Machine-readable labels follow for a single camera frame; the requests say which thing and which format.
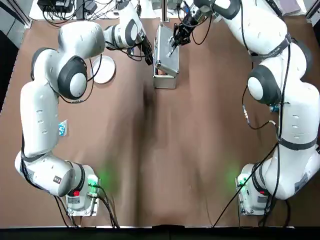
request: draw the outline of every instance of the white plate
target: white plate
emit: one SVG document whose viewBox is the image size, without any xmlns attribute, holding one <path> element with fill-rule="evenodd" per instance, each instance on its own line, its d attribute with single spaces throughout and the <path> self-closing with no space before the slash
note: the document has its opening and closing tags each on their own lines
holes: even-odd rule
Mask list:
<svg viewBox="0 0 320 240">
<path fill-rule="evenodd" d="M 93 72 L 94 73 L 97 72 L 99 63 L 100 63 L 100 56 L 98 56 L 92 63 L 93 70 L 91 69 L 90 71 L 91 77 L 93 76 Z M 112 77 L 115 74 L 115 71 L 116 71 L 116 64 L 114 60 L 109 56 L 103 55 L 101 59 L 101 65 L 100 65 L 99 71 L 95 75 L 94 81 L 97 84 L 105 84 L 112 79 Z"/>
</svg>

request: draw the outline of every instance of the brown surface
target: brown surface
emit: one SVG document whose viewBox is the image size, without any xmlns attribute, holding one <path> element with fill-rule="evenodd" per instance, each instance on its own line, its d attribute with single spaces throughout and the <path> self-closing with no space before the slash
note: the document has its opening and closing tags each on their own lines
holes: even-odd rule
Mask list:
<svg viewBox="0 0 320 240">
<path fill-rule="evenodd" d="M 116 22 L 99 23 L 105 28 Z M 312 26 L 304 17 L 288 18 L 287 23 L 291 34 L 312 50 L 314 67 L 307 80 L 320 87 L 320 51 Z M 143 20 L 151 42 L 158 24 L 158 19 Z M 198 41 L 206 28 L 207 23 L 195 30 Z M 245 48 L 222 21 L 211 28 L 203 45 L 180 49 L 175 90 L 154 91 L 151 66 L 106 50 L 116 63 L 114 80 L 95 84 L 85 103 L 60 101 L 59 119 L 68 119 L 69 134 L 54 153 L 88 164 L 98 174 L 109 172 L 110 184 L 104 186 L 114 197 L 120 225 L 210 225 L 208 213 L 214 222 L 235 193 L 234 179 L 242 167 L 261 160 L 275 142 L 272 126 L 250 130 L 243 116 L 241 96 L 251 69 Z M 57 33 L 45 22 L 33 22 L 12 74 L 0 117 L 0 227 L 63 225 L 53 197 L 29 186 L 14 168 L 21 147 L 20 90 L 30 81 L 34 52 L 57 48 Z M 270 118 L 268 108 L 248 94 L 245 102 L 253 124 Z M 317 174 L 289 200 L 291 225 L 320 226 L 319 189 Z M 285 218 L 285 204 L 279 202 L 269 224 L 281 226 Z M 256 225 L 257 220 L 241 217 L 243 225 Z M 97 217 L 82 223 L 108 225 L 106 209 L 101 206 Z M 236 201 L 219 225 L 238 225 Z"/>
</svg>

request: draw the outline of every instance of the cable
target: cable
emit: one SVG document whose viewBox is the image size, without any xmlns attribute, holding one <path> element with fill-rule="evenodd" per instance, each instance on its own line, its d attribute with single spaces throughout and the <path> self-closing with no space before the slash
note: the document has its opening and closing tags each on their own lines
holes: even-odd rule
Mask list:
<svg viewBox="0 0 320 240">
<path fill-rule="evenodd" d="M 241 223 L 240 223 L 240 209 L 239 209 L 239 198 L 236 198 L 236 208 L 237 208 L 237 212 L 238 212 L 238 225 L 239 228 L 241 228 Z"/>
<path fill-rule="evenodd" d="M 286 220 L 285 220 L 283 227 L 286 228 L 289 226 L 289 222 L 291 220 L 291 207 L 290 207 L 288 199 L 284 200 L 284 202 L 286 204 Z"/>
<path fill-rule="evenodd" d="M 15 23 L 16 23 L 16 19 L 13 20 L 13 23 L 12 23 L 11 27 L 9 28 L 8 32 L 6 33 L 6 36 L 7 36 L 7 37 L 8 37 L 8 35 L 9 35 L 12 27 L 15 25 Z"/>
<path fill-rule="evenodd" d="M 209 22 L 209 26 L 208 26 L 208 29 L 207 29 L 207 31 L 206 31 L 206 34 L 205 34 L 203 40 L 202 40 L 200 43 L 196 42 L 195 37 L 194 37 L 194 32 L 192 31 L 191 35 L 192 35 L 192 39 L 193 39 L 193 41 L 194 41 L 195 44 L 201 45 L 201 44 L 204 43 L 204 41 L 206 40 L 206 38 L 207 38 L 207 36 L 208 36 L 209 30 L 210 30 L 211 21 L 212 21 L 212 15 L 211 15 L 211 17 L 210 17 L 210 22 Z"/>
<path fill-rule="evenodd" d="M 81 7 L 84 6 L 85 3 L 87 3 L 87 2 L 95 2 L 95 3 L 101 4 L 101 5 L 106 5 L 106 6 L 107 6 L 107 5 L 109 5 L 109 4 L 112 2 L 112 0 L 111 0 L 110 2 L 107 2 L 107 3 L 101 3 L 101 2 L 98 2 L 98 1 L 96 1 L 96 0 L 86 0 L 86 1 L 84 1 L 81 5 L 77 6 L 77 9 L 76 9 L 75 4 L 73 4 L 74 13 L 71 14 L 70 16 L 68 16 L 67 18 L 65 18 L 65 20 L 64 20 L 64 21 L 61 21 L 61 22 L 52 22 L 52 21 L 48 20 L 47 17 L 45 16 L 45 12 L 47 12 L 47 14 L 48 14 L 49 17 L 50 17 L 50 14 L 54 14 L 53 11 L 51 11 L 51 10 L 48 11 L 49 9 L 54 9 L 54 11 L 58 14 L 58 11 L 57 11 L 57 9 L 56 9 L 55 6 L 50 7 L 50 8 L 49 8 L 49 7 L 45 7 L 45 8 L 43 9 L 43 11 L 42 11 L 42 16 L 43 16 L 43 18 L 44 18 L 50 25 L 52 25 L 52 26 L 54 26 L 54 27 L 56 27 L 56 28 L 60 28 L 61 26 L 59 26 L 58 24 L 64 24 L 64 23 L 72 20 L 72 18 L 76 16 L 77 12 L 81 9 Z"/>
<path fill-rule="evenodd" d="M 64 209 L 64 212 L 65 214 L 69 217 L 70 221 L 72 222 L 73 226 L 75 228 L 79 228 L 79 226 L 76 224 L 75 222 L 75 219 L 74 219 L 74 216 L 70 215 L 68 210 L 67 210 L 67 207 L 65 206 L 64 202 L 62 201 L 61 197 L 57 197 L 57 199 L 60 201 L 60 203 L 62 204 L 62 207 Z"/>
<path fill-rule="evenodd" d="M 24 155 L 24 150 L 25 150 L 25 139 L 24 139 L 24 134 L 22 133 L 21 156 Z M 31 186 L 33 186 L 33 187 L 36 188 L 36 189 L 43 190 L 42 188 L 40 188 L 39 186 L 37 186 L 37 185 L 35 185 L 33 182 L 31 182 L 31 180 L 29 179 L 29 174 L 28 174 L 28 171 L 27 171 L 27 167 L 26 167 L 25 161 L 23 160 L 23 157 L 21 157 L 21 170 L 22 170 L 22 173 L 23 173 L 23 176 L 24 176 L 25 180 L 26 180 Z M 59 211 L 60 211 L 60 214 L 61 214 L 61 217 L 62 217 L 62 219 L 63 219 L 63 222 L 64 222 L 65 226 L 69 228 L 69 226 L 67 225 L 67 223 L 66 223 L 66 221 L 65 221 L 65 219 L 64 219 L 64 217 L 63 217 L 63 214 L 62 214 L 61 208 L 60 208 L 60 206 L 59 206 L 59 203 L 58 203 L 58 201 L 57 201 L 57 199 L 56 199 L 56 196 L 53 196 L 53 197 L 55 198 L 55 201 L 57 202 L 57 205 L 58 205 L 58 208 L 59 208 Z M 65 213 L 68 215 L 67 210 L 66 210 L 65 206 L 63 205 L 63 203 L 62 203 L 62 206 L 63 206 L 63 209 L 64 209 Z M 73 219 L 72 216 L 71 216 L 71 219 L 72 219 L 72 223 L 73 223 L 75 226 L 77 226 L 77 225 L 75 224 L 75 221 L 74 221 L 74 219 Z"/>
<path fill-rule="evenodd" d="M 119 224 L 118 224 L 118 220 L 117 220 L 117 217 L 116 217 L 116 211 L 114 209 L 114 206 L 111 206 L 112 207 L 112 210 L 110 209 L 110 201 L 109 201 L 109 198 L 107 196 L 107 193 L 106 191 L 103 189 L 103 187 L 101 187 L 100 185 L 92 185 L 90 184 L 91 187 L 94 187 L 94 188 L 98 188 L 98 189 L 101 189 L 103 194 L 104 194 L 104 197 L 101 197 L 100 195 L 98 195 L 98 198 L 103 202 L 103 204 L 105 205 L 105 207 L 107 208 L 108 212 L 109 212 L 109 216 L 110 216 L 110 222 L 111 222 L 111 225 L 113 228 L 120 228 Z"/>
<path fill-rule="evenodd" d="M 241 35 L 242 35 L 242 41 L 243 41 L 243 44 L 247 50 L 247 52 L 249 52 L 249 48 L 248 48 L 248 45 L 247 45 L 247 42 L 246 42 L 246 39 L 245 39 L 245 31 L 244 31 L 244 8 L 243 8 L 243 4 L 242 4 L 242 0 L 240 0 L 240 6 L 241 6 Z M 252 61 L 251 62 L 251 69 L 254 69 L 254 62 Z M 245 99 L 245 94 L 246 94 L 246 91 L 248 89 L 248 85 L 246 84 L 245 85 L 245 88 L 244 88 L 244 91 L 243 91 L 243 94 L 242 94 L 242 100 L 241 100 L 241 104 L 242 104 L 242 109 L 243 109 L 243 113 L 244 113 L 244 117 L 246 119 L 246 123 L 249 125 L 249 127 L 252 129 L 252 130 L 259 130 L 259 129 L 262 129 L 263 127 L 265 127 L 267 124 L 273 124 L 276 129 L 277 129 L 277 125 L 274 121 L 272 120 L 269 120 L 269 121 L 266 121 L 264 124 L 262 124 L 261 126 L 258 126 L 258 127 L 254 127 L 250 124 L 250 121 L 249 121 L 249 116 L 248 116 L 248 112 L 246 110 L 246 106 L 244 104 L 244 99 Z"/>
<path fill-rule="evenodd" d="M 98 197 L 99 197 L 99 199 L 103 202 L 103 204 L 105 205 L 105 207 L 107 208 L 107 210 L 108 210 L 108 212 L 109 212 L 110 221 L 111 221 L 112 226 L 113 226 L 113 227 L 116 227 L 117 229 L 119 229 L 120 226 L 119 226 L 119 224 L 116 222 L 114 216 L 112 215 L 109 204 L 106 202 L 106 200 L 104 200 L 103 197 L 101 197 L 101 196 L 98 196 Z"/>
<path fill-rule="evenodd" d="M 90 66 L 91 66 L 92 72 L 94 72 L 94 69 L 93 69 L 93 67 L 92 67 L 92 62 L 91 62 L 91 59 L 90 59 L 90 58 L 89 58 L 89 62 L 90 62 Z M 95 77 L 95 75 L 92 76 L 91 89 L 90 89 L 89 95 L 83 100 L 84 102 L 87 101 L 87 100 L 90 98 L 91 94 L 92 94 L 92 90 L 94 89 L 94 77 Z"/>
<path fill-rule="evenodd" d="M 111 1 L 109 1 L 109 2 L 107 2 L 107 3 L 100 3 L 100 2 L 97 2 L 97 1 L 95 1 L 95 0 L 93 0 L 93 2 L 98 3 L 98 4 L 101 4 L 101 5 L 104 5 L 104 7 L 101 8 L 101 9 L 100 9 L 99 11 L 97 11 L 97 12 L 93 12 L 93 14 L 96 16 L 96 18 L 93 18 L 93 16 L 91 16 L 90 18 L 87 18 L 86 20 L 90 21 L 91 19 L 92 19 L 92 20 L 96 20 L 96 19 L 110 19 L 110 18 L 108 18 L 108 17 L 106 16 L 106 14 L 109 13 L 109 12 L 111 12 L 115 7 L 112 8 L 112 9 L 110 9 L 110 10 L 107 9 L 105 13 L 100 13 L 100 12 L 101 12 L 103 9 L 105 9 L 107 6 L 110 6 L 110 4 L 113 2 L 113 0 L 111 0 Z"/>
<path fill-rule="evenodd" d="M 62 220 L 63 220 L 64 225 L 65 225 L 67 228 L 70 228 L 70 226 L 67 224 L 67 222 L 66 222 L 66 220 L 65 220 L 65 218 L 64 218 L 64 215 L 62 214 L 61 207 L 60 207 L 60 205 L 59 205 L 59 202 L 58 202 L 58 200 L 57 200 L 57 197 L 56 197 L 56 196 L 53 196 L 53 197 L 54 197 L 54 200 L 55 200 L 55 202 L 56 202 L 56 204 L 57 204 L 57 206 L 58 206 L 58 208 L 59 208 L 59 212 L 60 212 L 60 215 L 61 215 L 61 218 L 62 218 Z"/>
<path fill-rule="evenodd" d="M 142 43 L 139 43 L 139 44 L 135 44 L 133 47 L 124 47 L 124 48 L 120 48 L 120 47 L 117 47 L 115 46 L 113 43 L 109 42 L 109 41 L 105 41 L 107 44 L 113 46 L 114 48 L 109 48 L 107 47 L 108 50 L 110 51 L 115 51 L 115 50 L 118 50 L 124 54 L 126 54 L 129 58 L 131 58 L 132 60 L 136 61 L 136 62 L 141 62 L 142 61 L 142 58 L 146 58 L 148 56 L 150 56 L 152 54 L 152 51 L 150 51 L 147 55 L 141 55 L 141 51 L 142 51 L 142 48 L 143 46 L 140 48 L 140 56 L 139 55 L 133 55 L 133 54 L 130 54 L 128 53 L 128 50 L 131 50 L 135 47 L 139 47 L 142 45 Z"/>
<path fill-rule="evenodd" d="M 239 188 L 239 190 L 235 193 L 235 195 L 231 198 L 231 200 L 227 203 L 227 205 L 224 207 L 222 213 L 220 214 L 220 216 L 218 217 L 218 219 L 215 221 L 213 228 L 217 225 L 217 223 L 219 222 L 220 218 L 222 217 L 222 215 L 225 213 L 225 211 L 227 210 L 227 208 L 229 207 L 229 205 L 231 204 L 231 202 L 235 199 L 235 197 L 238 196 L 238 194 L 240 193 L 241 189 L 246 185 L 246 183 L 249 181 L 249 179 L 252 177 L 253 174 L 255 174 L 255 172 L 257 171 L 257 169 L 268 159 L 269 155 L 276 149 L 276 147 L 278 146 L 278 143 L 276 143 L 273 148 L 271 149 L 271 151 L 263 158 L 263 160 L 261 162 L 259 162 L 259 164 L 256 166 L 256 168 L 251 172 L 251 174 L 249 175 L 249 177 L 244 181 L 243 185 Z"/>
<path fill-rule="evenodd" d="M 279 133 L 278 133 L 278 139 L 281 140 L 281 135 L 282 135 L 282 129 L 283 129 L 283 114 L 284 114 L 284 104 L 285 104 L 285 90 L 286 90 L 286 85 L 287 85 L 287 78 L 288 78 L 288 73 L 289 73 L 289 66 L 290 66 L 290 58 L 291 58 L 291 46 L 288 46 L 288 60 L 287 60 L 287 65 L 286 65 L 286 71 L 285 71 L 285 76 L 284 76 L 284 81 L 283 81 L 283 88 L 282 88 L 282 94 L 281 94 L 281 100 L 280 100 L 280 120 L 279 120 Z M 271 197 L 270 201 L 270 206 L 272 207 L 275 203 L 273 203 L 275 196 L 277 194 L 278 186 L 279 186 L 279 180 L 280 180 L 280 148 L 277 148 L 277 175 L 276 175 L 276 183 L 275 183 L 275 188 L 274 192 Z M 271 214 L 273 208 L 270 208 L 269 211 L 267 212 L 267 207 L 268 207 L 268 202 L 265 205 L 264 209 L 264 215 L 263 218 L 260 222 L 262 222 L 262 226 L 264 227 L 268 216 Z"/>
</svg>

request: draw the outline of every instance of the blue sticker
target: blue sticker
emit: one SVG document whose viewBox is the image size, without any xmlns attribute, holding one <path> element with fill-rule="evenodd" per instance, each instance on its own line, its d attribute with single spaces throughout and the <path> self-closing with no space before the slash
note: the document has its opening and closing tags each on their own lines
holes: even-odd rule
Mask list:
<svg viewBox="0 0 320 240">
<path fill-rule="evenodd" d="M 67 121 L 68 120 L 64 120 L 59 123 L 59 135 L 61 137 L 67 135 Z"/>
</svg>

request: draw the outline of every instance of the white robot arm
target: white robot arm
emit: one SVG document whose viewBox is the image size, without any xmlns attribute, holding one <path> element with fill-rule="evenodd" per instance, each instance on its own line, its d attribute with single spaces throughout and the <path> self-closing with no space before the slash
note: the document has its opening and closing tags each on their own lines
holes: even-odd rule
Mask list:
<svg viewBox="0 0 320 240">
<path fill-rule="evenodd" d="M 36 51 L 31 63 L 33 81 L 21 90 L 23 134 L 15 168 L 32 185 L 54 196 L 66 196 L 73 216 L 95 215 L 90 193 L 97 192 L 91 185 L 97 185 L 99 180 L 90 166 L 66 161 L 52 153 L 59 140 L 59 97 L 74 101 L 81 98 L 88 82 L 84 60 L 102 54 L 105 47 L 109 47 L 108 40 L 122 41 L 119 48 L 134 47 L 143 41 L 148 44 L 137 13 L 132 9 L 129 3 L 119 11 L 120 24 L 110 27 L 119 31 L 109 31 L 109 28 L 103 31 L 99 24 L 89 21 L 62 26 L 58 50 L 40 48 Z"/>
<path fill-rule="evenodd" d="M 320 169 L 320 148 L 316 144 L 320 95 L 316 87 L 301 81 L 311 66 L 311 53 L 303 43 L 291 39 L 282 19 L 255 6 L 254 1 L 194 0 L 193 4 L 202 13 L 220 14 L 235 38 L 262 60 L 248 77 L 251 96 L 262 104 L 283 104 L 279 151 L 276 149 L 258 169 L 258 163 L 247 164 L 237 178 L 241 185 L 255 171 L 239 193 L 241 213 L 263 215 L 268 196 L 275 192 L 278 161 L 275 197 L 281 200 L 295 195 Z"/>
</svg>

